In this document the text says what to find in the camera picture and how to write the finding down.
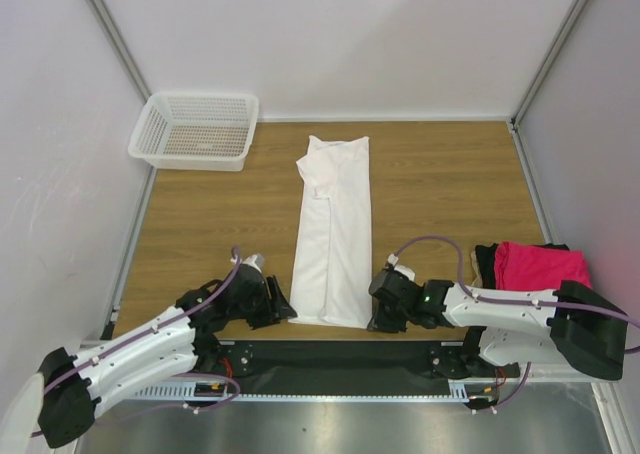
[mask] laundry basket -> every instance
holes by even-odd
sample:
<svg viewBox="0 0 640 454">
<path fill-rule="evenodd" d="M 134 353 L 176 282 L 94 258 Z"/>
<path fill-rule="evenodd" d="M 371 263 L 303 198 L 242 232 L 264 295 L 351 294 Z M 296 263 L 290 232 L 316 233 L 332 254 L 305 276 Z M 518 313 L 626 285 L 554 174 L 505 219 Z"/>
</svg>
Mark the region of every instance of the laundry basket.
<svg viewBox="0 0 640 454">
<path fill-rule="evenodd" d="M 257 118 L 258 99 L 251 95 L 154 94 L 129 154 L 159 169 L 241 171 Z"/>
</svg>

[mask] white wall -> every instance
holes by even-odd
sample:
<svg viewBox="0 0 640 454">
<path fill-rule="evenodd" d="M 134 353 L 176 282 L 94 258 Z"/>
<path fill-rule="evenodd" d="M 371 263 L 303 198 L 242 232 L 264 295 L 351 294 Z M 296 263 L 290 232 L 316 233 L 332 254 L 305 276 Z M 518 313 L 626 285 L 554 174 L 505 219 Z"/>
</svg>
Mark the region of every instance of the white wall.
<svg viewBox="0 0 640 454">
<path fill-rule="evenodd" d="M 106 0 L 154 91 L 265 118 L 508 117 L 572 0 Z"/>
<path fill-rule="evenodd" d="M 638 0 L 593 0 L 523 125 L 560 240 L 585 251 L 600 292 L 636 318 L 640 317 L 638 19 Z M 629 337 L 640 342 L 633 328 Z M 640 356 L 627 357 L 624 385 L 629 404 L 640 415 L 639 379 Z"/>
<path fill-rule="evenodd" d="M 0 0 L 0 415 L 107 313 L 147 169 L 142 107 L 85 0 Z"/>
</svg>

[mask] metal frame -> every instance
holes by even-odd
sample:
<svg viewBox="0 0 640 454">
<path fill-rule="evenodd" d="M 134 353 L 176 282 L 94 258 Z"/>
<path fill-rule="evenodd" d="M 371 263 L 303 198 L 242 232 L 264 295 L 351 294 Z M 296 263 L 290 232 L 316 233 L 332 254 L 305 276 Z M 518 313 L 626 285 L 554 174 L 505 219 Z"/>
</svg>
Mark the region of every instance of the metal frame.
<svg viewBox="0 0 640 454">
<path fill-rule="evenodd" d="M 567 39 L 571 35 L 571 32 L 573 31 L 574 27 L 578 23 L 582 15 L 582 12 L 584 11 L 584 8 L 586 7 L 588 2 L 589 0 L 573 1 L 573 4 L 571 5 L 569 12 L 567 13 L 564 20 L 562 21 L 562 24 L 560 25 L 560 29 L 558 30 L 556 37 L 553 39 L 553 42 L 551 43 L 551 47 L 547 51 L 545 58 L 542 61 L 540 68 L 538 69 L 538 72 L 536 72 L 536 75 L 534 76 L 533 81 L 531 81 L 531 84 L 527 88 L 527 91 L 524 97 L 522 98 L 522 101 L 520 101 L 520 104 L 516 109 L 516 112 L 513 116 L 513 121 L 512 121 L 516 129 L 522 123 L 522 119 L 524 118 L 527 111 L 529 110 L 529 106 L 531 106 L 533 99 L 536 97 L 536 94 L 540 90 L 540 87 L 544 83 L 544 80 L 547 78 L 549 72 L 551 71 L 551 68 L 553 67 L 553 64 L 555 63 L 556 59 L 562 52 L 562 48 L 567 42 Z"/>
<path fill-rule="evenodd" d="M 175 380 L 163 381 L 149 386 L 137 392 L 131 400 L 144 401 L 179 401 L 179 402 L 206 402 L 220 401 L 226 398 L 222 396 L 196 396 L 196 384 L 199 382 L 210 384 L 211 380 L 206 376 L 201 381 Z M 265 395 L 265 394 L 240 394 L 237 401 L 249 402 L 412 402 L 412 403 L 464 403 L 469 400 L 464 382 L 450 381 L 448 395 L 425 396 L 294 396 L 294 395 Z"/>
<path fill-rule="evenodd" d="M 549 243 L 557 241 L 558 236 L 551 222 L 551 218 L 547 214 L 549 210 L 545 207 L 545 203 L 543 202 L 540 191 L 538 191 L 538 187 L 536 185 L 537 175 L 534 171 L 529 148 L 514 123 L 510 122 L 507 123 L 507 125 L 509 126 L 509 132 L 511 133 L 513 144 L 515 145 L 516 152 L 518 153 L 522 173 L 524 174 L 524 179 L 527 182 L 529 195 L 531 196 L 531 202 L 533 203 L 533 209 L 535 210 L 536 217 L 538 218 L 538 224 L 540 225 L 544 242 Z"/>
<path fill-rule="evenodd" d="M 136 61 L 133 59 L 127 44 L 124 42 L 124 38 L 113 20 L 113 16 L 109 12 L 104 0 L 86 1 L 89 4 L 91 11 L 93 11 L 93 14 L 96 16 L 98 24 L 100 24 L 100 27 L 107 36 L 109 44 L 111 44 L 111 47 L 113 47 L 118 59 L 122 63 L 122 67 L 131 80 L 133 87 L 140 96 L 140 99 L 142 99 L 142 102 L 147 102 L 147 99 L 151 96 L 151 90 L 144 80 Z"/>
<path fill-rule="evenodd" d="M 129 77 L 133 88 L 137 92 L 138 96 L 140 96 L 142 102 L 147 102 L 147 100 L 151 96 L 151 90 L 149 89 L 144 76 L 140 72 L 140 68 L 133 58 L 131 51 L 127 47 L 127 44 L 122 34 L 120 33 L 120 29 L 113 19 L 113 16 L 111 15 L 111 12 L 109 11 L 106 3 L 104 2 L 104 0 L 86 1 L 89 8 L 94 14 L 96 21 L 107 36 L 107 40 L 109 41 L 109 44 L 118 57 L 118 60 L 120 61 L 123 70 L 127 74 L 127 77 Z M 133 219 L 127 246 L 125 247 L 122 261 L 120 263 L 120 269 L 118 271 L 118 277 L 116 278 L 114 291 L 111 296 L 111 309 L 108 312 L 104 322 L 104 325 L 106 326 L 113 326 L 113 323 L 115 323 L 116 319 L 118 318 L 120 301 L 122 299 L 122 294 L 127 283 L 129 270 L 131 269 L 133 255 L 135 253 L 136 244 L 138 242 L 140 229 L 142 228 L 142 222 L 147 211 L 149 198 L 151 197 L 151 191 L 153 190 L 153 185 L 155 183 L 156 174 L 157 169 L 150 167 L 144 180 L 143 191 L 140 199 L 138 200 L 138 208 L 136 209 L 136 214 Z"/>
<path fill-rule="evenodd" d="M 640 452 L 636 429 L 628 421 L 631 414 L 618 383 L 593 384 L 593 394 L 598 404 L 613 454 Z"/>
</svg>

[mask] wooden surface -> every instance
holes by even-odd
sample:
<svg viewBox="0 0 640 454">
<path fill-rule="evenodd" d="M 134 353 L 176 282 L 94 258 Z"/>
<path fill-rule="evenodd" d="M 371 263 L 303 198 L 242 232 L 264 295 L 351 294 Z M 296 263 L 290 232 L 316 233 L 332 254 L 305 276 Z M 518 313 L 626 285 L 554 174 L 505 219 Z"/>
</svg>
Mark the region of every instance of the wooden surface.
<svg viewBox="0 0 640 454">
<path fill-rule="evenodd" d="M 370 137 L 373 272 L 406 240 L 450 236 L 465 252 L 476 244 L 542 236 L 518 157 L 502 122 L 380 122 L 260 124 L 242 172 L 162 170 L 158 173 L 115 334 L 146 322 L 186 290 L 231 268 L 229 249 L 266 257 L 285 295 L 298 233 L 302 180 L 295 161 L 308 136 Z M 454 279 L 455 252 L 433 242 L 411 247 L 402 263 L 417 280 Z M 465 266 L 467 282 L 471 267 Z M 219 338 L 460 339 L 462 329 L 404 334 L 282 323 L 251 331 L 234 321 Z"/>
</svg>

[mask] small white connector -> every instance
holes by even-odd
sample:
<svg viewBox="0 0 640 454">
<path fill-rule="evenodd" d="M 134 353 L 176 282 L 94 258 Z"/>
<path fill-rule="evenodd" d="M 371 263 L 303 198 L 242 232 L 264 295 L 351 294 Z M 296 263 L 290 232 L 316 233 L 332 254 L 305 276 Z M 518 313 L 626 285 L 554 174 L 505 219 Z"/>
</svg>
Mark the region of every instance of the small white connector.
<svg viewBox="0 0 640 454">
<path fill-rule="evenodd" d="M 389 254 L 389 257 L 387 257 L 387 264 L 389 264 L 390 266 L 396 267 L 396 264 L 398 263 L 399 260 L 400 258 L 398 258 L 398 256 L 391 253 Z"/>
</svg>

